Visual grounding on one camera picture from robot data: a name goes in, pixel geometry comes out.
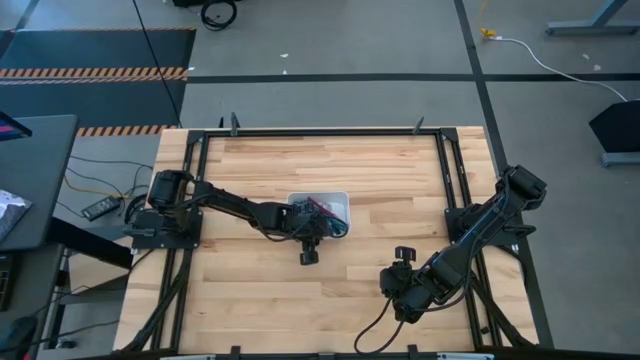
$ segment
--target white cable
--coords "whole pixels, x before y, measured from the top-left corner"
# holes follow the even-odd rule
[[[494,40],[494,41],[509,41],[509,42],[513,42],[513,43],[516,43],[516,44],[520,44],[520,45],[524,46],[529,51],[529,54],[531,54],[531,56],[533,57],[533,60],[535,60],[538,63],[538,65],[542,66],[544,69],[547,69],[547,70],[551,71],[552,73],[556,73],[558,75],[566,77],[567,79],[571,79],[571,80],[577,81],[579,83],[600,85],[600,86],[602,86],[604,88],[607,88],[607,89],[611,90],[613,93],[618,95],[620,97],[620,99],[622,99],[622,101],[627,102],[627,99],[624,96],[622,96],[622,94],[620,94],[616,89],[612,88],[611,86],[609,86],[607,84],[603,84],[603,83],[597,82],[597,81],[589,81],[589,80],[578,79],[578,78],[575,78],[575,77],[573,77],[571,75],[565,74],[565,73],[563,73],[561,71],[558,71],[556,69],[553,69],[553,68],[543,64],[540,60],[538,60],[538,58],[533,53],[533,51],[531,50],[529,45],[525,44],[524,42],[522,42],[520,40],[510,39],[510,38],[503,38],[502,36],[491,36],[491,37],[488,37],[488,39],[489,40]]]

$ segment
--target monitor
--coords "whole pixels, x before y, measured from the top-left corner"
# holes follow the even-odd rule
[[[0,111],[0,141],[30,136],[31,130]]]

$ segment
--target floor mat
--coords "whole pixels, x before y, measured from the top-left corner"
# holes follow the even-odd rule
[[[7,52],[11,40],[13,40],[14,32],[9,30],[0,30],[0,59]]]
[[[177,120],[171,100],[160,81],[122,81],[99,83],[0,84],[0,109],[13,117],[75,114],[80,127],[175,126]],[[167,81],[178,113],[184,96],[184,81]],[[85,130],[87,136],[106,132]],[[113,135],[142,135],[120,132]]]
[[[148,34],[179,113],[195,30]],[[75,114],[81,136],[153,134],[178,124],[139,29],[12,35],[0,58],[0,109],[11,116]]]

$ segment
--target yellow cable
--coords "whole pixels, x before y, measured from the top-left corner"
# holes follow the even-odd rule
[[[488,3],[489,0],[484,0],[482,6],[480,7],[480,11],[478,12],[478,25],[480,26],[480,31],[482,32],[482,36],[484,37],[496,36],[495,30],[490,30],[482,26],[484,9],[487,7]]]
[[[86,192],[86,193],[91,193],[91,194],[98,194],[98,195],[104,195],[104,196],[113,196],[114,198],[122,198],[123,195],[120,194],[114,194],[114,193],[108,193],[108,192],[103,192],[103,191],[98,191],[98,190],[91,190],[91,189],[82,189],[82,188],[78,188],[75,187],[73,185],[71,185],[71,183],[69,182],[69,179],[67,178],[67,176],[64,176],[64,182],[67,184],[67,186],[75,191],[79,191],[79,192]],[[124,195],[125,199],[130,199],[131,196],[130,195]]]

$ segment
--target desk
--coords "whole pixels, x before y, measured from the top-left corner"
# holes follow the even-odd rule
[[[33,205],[0,242],[0,252],[20,252],[15,256],[21,260],[9,310],[0,312],[0,334],[13,320],[33,314],[51,300],[65,246],[127,269],[132,258],[127,248],[53,217],[77,132],[77,118],[61,115],[16,120],[31,129],[33,136],[0,142],[0,189]],[[47,337],[60,330],[62,307],[55,305]],[[46,316],[47,311],[38,313],[34,340],[42,338]],[[31,347],[31,359],[35,359],[37,350],[38,346]]]
[[[496,181],[484,131],[457,131],[473,200],[483,202],[494,194]],[[163,132],[154,172],[182,168],[187,133]],[[451,149],[446,151],[449,167],[455,169]],[[352,228],[346,238],[320,244],[319,264],[302,267],[299,244],[269,242],[242,220],[204,209],[181,354],[228,354],[234,345],[242,353],[353,353],[355,336],[385,303],[378,276],[394,261],[394,248],[416,248],[419,266],[448,243],[435,137],[240,136],[212,139],[207,154],[205,179],[254,201],[285,201],[296,191],[346,191]],[[455,176],[453,185],[459,196]],[[114,349],[133,338],[155,307],[165,256],[166,251],[155,251],[130,275]],[[486,249],[485,259],[496,302],[536,342],[519,264],[493,248]],[[478,313],[486,323],[484,311]],[[167,314],[170,324],[173,313]],[[362,339],[361,349],[379,347],[396,326],[389,310]],[[163,347],[168,346],[168,332]],[[420,351],[472,350],[465,305],[405,326],[387,351],[404,352],[408,344],[418,344]]]

